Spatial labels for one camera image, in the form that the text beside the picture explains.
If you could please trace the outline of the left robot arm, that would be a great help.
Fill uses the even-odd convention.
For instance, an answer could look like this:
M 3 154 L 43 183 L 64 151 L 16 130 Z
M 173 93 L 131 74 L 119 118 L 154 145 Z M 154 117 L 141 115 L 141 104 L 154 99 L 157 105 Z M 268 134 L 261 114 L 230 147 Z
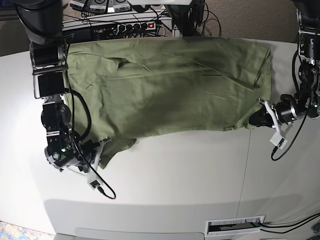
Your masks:
M 299 24 L 297 50 L 291 74 L 295 94 L 282 94 L 279 102 L 271 104 L 275 120 L 263 105 L 249 118 L 255 127 L 274 128 L 299 120 L 305 116 L 320 117 L 320 2 L 318 0 L 294 0 Z

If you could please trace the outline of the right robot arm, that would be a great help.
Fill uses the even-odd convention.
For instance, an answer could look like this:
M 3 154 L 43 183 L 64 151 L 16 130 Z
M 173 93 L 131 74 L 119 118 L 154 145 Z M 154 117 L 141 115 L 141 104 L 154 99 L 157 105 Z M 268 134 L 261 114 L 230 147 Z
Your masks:
M 36 99 L 43 99 L 41 123 L 46 130 L 44 149 L 49 164 L 59 171 L 71 166 L 88 174 L 98 143 L 83 142 L 92 120 L 80 93 L 72 89 L 68 76 L 68 51 L 74 34 L 63 33 L 63 6 L 59 0 L 15 0 L 13 6 L 30 40 L 33 89 Z M 87 116 L 84 133 L 75 130 L 75 111 L 62 97 L 77 97 Z

